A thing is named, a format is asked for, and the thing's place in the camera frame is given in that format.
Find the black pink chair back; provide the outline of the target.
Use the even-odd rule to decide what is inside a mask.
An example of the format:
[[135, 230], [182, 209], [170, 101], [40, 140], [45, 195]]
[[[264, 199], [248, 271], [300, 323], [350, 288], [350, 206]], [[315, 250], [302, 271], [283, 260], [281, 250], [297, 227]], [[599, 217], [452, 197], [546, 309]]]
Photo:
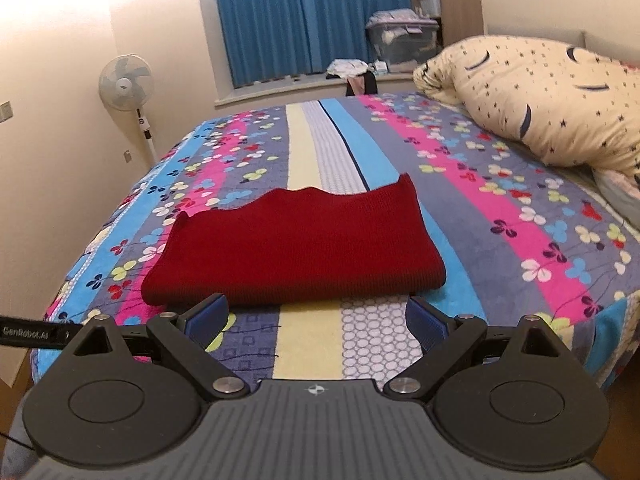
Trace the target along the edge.
[[357, 76], [348, 77], [346, 96], [370, 96], [378, 94], [378, 81], [370, 70]]

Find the blue curtain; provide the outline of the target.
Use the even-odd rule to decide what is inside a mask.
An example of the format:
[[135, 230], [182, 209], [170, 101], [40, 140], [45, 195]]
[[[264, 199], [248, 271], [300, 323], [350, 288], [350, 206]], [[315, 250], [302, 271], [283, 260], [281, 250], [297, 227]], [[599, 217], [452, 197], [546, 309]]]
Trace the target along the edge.
[[232, 84], [323, 73], [337, 58], [370, 62], [366, 25], [410, 0], [217, 0]]

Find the pile of white clothes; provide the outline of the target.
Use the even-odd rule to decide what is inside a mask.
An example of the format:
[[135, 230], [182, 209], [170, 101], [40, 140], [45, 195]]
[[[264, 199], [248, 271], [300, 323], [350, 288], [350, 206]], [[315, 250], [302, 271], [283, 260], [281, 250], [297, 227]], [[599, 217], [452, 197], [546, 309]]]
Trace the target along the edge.
[[370, 70], [370, 65], [358, 58], [336, 58], [333, 60], [326, 69], [326, 76], [328, 78], [341, 78], [348, 79], [359, 77]]

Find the white wall socket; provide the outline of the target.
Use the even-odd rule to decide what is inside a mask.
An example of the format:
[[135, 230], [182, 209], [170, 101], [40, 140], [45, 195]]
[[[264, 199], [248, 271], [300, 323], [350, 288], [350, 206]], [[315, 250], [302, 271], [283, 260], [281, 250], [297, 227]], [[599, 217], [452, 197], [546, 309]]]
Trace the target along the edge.
[[13, 117], [12, 105], [6, 101], [0, 105], [0, 122], [5, 122]]

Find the cream star moon pillow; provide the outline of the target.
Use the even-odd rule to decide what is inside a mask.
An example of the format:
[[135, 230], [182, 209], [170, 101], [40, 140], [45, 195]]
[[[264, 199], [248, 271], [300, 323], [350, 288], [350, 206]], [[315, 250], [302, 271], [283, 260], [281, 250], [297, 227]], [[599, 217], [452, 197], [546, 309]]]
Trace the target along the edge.
[[489, 35], [450, 44], [417, 67], [413, 81], [547, 165], [639, 180], [636, 66], [561, 41]]

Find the red knit sweater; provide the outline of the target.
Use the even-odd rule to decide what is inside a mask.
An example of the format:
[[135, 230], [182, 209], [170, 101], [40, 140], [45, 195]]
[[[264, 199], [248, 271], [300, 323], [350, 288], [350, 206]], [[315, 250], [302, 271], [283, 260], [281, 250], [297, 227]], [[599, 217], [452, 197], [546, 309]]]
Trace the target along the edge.
[[358, 194], [276, 188], [239, 208], [183, 212], [141, 296], [180, 309], [220, 292], [233, 307], [256, 307], [408, 295], [445, 282], [416, 188], [403, 174]]

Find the white standing fan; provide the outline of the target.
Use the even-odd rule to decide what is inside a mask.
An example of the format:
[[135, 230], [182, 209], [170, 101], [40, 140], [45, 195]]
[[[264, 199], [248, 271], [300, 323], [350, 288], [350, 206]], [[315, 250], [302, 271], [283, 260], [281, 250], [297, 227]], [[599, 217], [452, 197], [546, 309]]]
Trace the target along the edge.
[[149, 64], [135, 54], [116, 56], [103, 67], [98, 91], [101, 101], [107, 107], [118, 112], [134, 113], [152, 162], [156, 164], [158, 156], [152, 128], [143, 110], [154, 93], [154, 79]]

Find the clear plastic storage bin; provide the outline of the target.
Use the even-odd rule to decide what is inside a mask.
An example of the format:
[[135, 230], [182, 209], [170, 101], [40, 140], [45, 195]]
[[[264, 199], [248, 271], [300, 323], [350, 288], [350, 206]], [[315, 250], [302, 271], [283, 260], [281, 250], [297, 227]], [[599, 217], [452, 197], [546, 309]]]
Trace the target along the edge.
[[376, 58], [391, 73], [412, 72], [440, 51], [438, 21], [411, 9], [375, 12], [366, 31]]

